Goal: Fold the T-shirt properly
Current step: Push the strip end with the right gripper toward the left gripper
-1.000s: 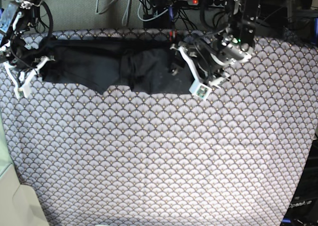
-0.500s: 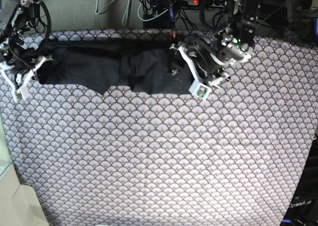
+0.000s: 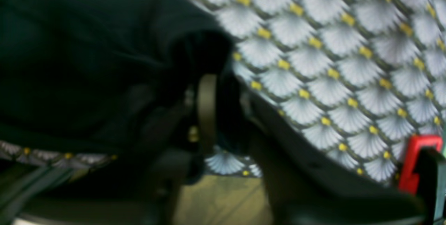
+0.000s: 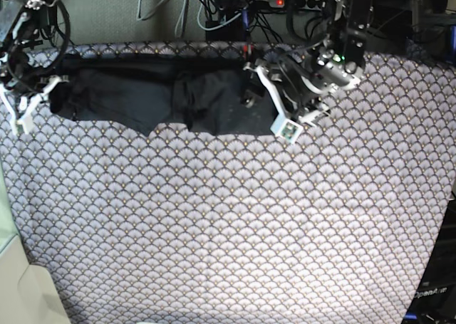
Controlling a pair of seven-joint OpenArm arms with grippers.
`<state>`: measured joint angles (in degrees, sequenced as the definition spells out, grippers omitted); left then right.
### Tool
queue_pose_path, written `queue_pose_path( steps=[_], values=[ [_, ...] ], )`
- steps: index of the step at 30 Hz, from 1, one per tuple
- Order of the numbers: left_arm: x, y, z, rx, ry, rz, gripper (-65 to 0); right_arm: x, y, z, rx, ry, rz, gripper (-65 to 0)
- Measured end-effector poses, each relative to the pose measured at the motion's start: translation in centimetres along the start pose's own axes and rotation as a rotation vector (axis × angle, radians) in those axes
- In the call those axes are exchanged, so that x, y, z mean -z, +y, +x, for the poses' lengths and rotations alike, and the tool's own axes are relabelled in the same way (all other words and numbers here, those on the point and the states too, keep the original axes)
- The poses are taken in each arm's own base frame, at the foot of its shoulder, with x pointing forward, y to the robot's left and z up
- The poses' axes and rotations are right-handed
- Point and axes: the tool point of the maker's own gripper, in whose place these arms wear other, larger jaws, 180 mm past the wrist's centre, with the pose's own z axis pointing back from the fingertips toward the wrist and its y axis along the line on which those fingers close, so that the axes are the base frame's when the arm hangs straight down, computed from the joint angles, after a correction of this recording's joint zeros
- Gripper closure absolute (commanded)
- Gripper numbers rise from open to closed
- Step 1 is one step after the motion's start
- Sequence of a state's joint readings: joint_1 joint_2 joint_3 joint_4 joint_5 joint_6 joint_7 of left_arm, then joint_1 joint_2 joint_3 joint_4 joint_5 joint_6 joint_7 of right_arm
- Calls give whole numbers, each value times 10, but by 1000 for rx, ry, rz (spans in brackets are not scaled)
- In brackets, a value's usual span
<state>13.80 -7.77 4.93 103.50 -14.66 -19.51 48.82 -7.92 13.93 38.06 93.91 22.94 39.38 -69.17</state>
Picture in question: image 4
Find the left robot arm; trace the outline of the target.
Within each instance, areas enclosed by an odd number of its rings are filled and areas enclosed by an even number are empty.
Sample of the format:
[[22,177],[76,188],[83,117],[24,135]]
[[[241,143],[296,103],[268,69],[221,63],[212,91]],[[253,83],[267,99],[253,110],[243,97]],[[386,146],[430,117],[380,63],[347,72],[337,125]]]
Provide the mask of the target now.
[[299,0],[286,2],[286,28],[300,45],[281,52],[273,64],[257,60],[245,65],[251,79],[241,99],[245,107],[250,108],[266,94],[255,68],[266,74],[277,88],[285,111],[293,116],[322,111],[326,95],[359,84],[366,65],[364,52],[373,0],[326,0],[321,11],[323,32],[307,38],[294,28],[298,9]]

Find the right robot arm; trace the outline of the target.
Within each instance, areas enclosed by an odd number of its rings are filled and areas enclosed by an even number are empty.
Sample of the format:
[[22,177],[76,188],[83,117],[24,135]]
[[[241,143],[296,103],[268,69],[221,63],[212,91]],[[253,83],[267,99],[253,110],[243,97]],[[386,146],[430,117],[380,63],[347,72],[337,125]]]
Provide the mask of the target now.
[[[34,67],[24,50],[38,45],[42,14],[53,9],[58,9],[63,18],[63,43],[49,65]],[[61,0],[6,0],[1,6],[1,87],[19,95],[41,92],[40,79],[49,77],[61,63],[70,37],[70,16]]]

